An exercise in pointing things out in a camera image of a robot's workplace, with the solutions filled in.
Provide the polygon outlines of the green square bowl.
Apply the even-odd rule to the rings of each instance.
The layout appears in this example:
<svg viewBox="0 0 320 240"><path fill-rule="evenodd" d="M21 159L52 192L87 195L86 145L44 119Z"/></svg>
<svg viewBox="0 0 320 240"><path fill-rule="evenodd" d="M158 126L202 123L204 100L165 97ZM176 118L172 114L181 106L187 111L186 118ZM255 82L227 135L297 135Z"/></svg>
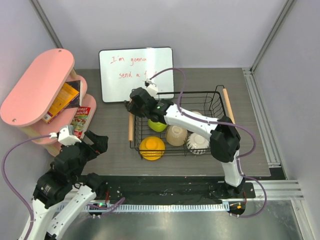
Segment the green square bowl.
<svg viewBox="0 0 320 240"><path fill-rule="evenodd" d="M157 133L163 132L168 126L167 124L164 124L164 123L161 123L161 122L154 122L151 119L148 120L147 124L148 124L148 127L151 130L153 130L153 131L155 131Z"/></svg>

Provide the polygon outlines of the black wire dish rack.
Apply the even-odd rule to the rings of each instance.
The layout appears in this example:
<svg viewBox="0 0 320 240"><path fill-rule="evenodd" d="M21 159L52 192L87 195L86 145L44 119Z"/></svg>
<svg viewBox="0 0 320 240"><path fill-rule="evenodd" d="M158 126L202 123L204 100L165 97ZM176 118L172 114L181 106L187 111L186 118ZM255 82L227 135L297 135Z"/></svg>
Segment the black wire dish rack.
<svg viewBox="0 0 320 240"><path fill-rule="evenodd" d="M232 162L239 154L240 135L228 116L212 118L207 116L192 116L190 111L167 99L157 99L154 113L159 120L153 120L170 126L185 128L209 141L211 155L222 163Z"/></svg>

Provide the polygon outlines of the beige floral ceramic bowl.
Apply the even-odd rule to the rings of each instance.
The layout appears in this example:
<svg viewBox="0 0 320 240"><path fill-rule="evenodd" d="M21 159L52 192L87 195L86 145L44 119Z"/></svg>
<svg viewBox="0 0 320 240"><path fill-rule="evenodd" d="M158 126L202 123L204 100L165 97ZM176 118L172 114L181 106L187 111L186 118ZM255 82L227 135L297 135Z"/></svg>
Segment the beige floral ceramic bowl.
<svg viewBox="0 0 320 240"><path fill-rule="evenodd" d="M170 125L165 135L166 141L174 147L180 147L184 145L187 138L188 131L185 128L176 125Z"/></svg>

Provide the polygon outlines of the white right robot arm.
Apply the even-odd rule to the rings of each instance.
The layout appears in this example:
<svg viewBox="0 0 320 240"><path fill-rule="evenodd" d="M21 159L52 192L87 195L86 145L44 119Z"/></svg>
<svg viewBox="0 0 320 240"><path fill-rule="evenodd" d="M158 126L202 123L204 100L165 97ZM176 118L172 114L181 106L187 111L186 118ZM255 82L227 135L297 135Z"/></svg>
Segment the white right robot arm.
<svg viewBox="0 0 320 240"><path fill-rule="evenodd" d="M195 114L167 99L157 99L142 87L134 89L126 109L137 117L154 122L184 128L198 134L209 143L210 154L221 162L226 193L233 198L244 191L245 179L238 167L240 156L240 134L227 116L221 119Z"/></svg>

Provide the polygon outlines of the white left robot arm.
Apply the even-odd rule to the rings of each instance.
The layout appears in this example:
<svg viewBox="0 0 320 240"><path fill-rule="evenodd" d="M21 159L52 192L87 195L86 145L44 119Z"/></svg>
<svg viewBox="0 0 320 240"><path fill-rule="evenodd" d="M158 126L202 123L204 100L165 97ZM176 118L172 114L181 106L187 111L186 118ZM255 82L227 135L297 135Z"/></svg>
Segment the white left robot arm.
<svg viewBox="0 0 320 240"><path fill-rule="evenodd" d="M107 192L106 181L96 173L84 178L87 162L108 149L109 138L88 130L88 144L63 127L50 133L61 144L59 154L35 186L29 222L20 236L22 240L59 240L70 224L90 201L102 199Z"/></svg>

